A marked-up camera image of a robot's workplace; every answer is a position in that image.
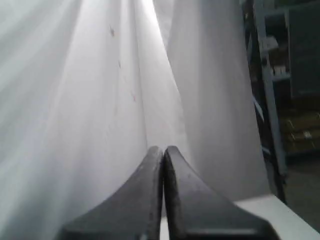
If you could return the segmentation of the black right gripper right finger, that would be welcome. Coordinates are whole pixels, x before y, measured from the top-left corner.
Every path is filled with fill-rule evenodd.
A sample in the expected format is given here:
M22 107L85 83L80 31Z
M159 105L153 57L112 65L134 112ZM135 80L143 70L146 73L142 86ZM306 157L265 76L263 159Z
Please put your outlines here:
M176 146L164 153L164 197L171 240L258 240L259 220L208 187Z

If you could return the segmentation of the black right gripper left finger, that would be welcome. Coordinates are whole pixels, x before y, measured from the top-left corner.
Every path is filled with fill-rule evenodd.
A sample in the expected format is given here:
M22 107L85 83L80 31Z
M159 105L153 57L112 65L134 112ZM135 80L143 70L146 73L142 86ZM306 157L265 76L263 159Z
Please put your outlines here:
M108 199L65 224L62 240L158 240L163 205L163 152L157 146Z

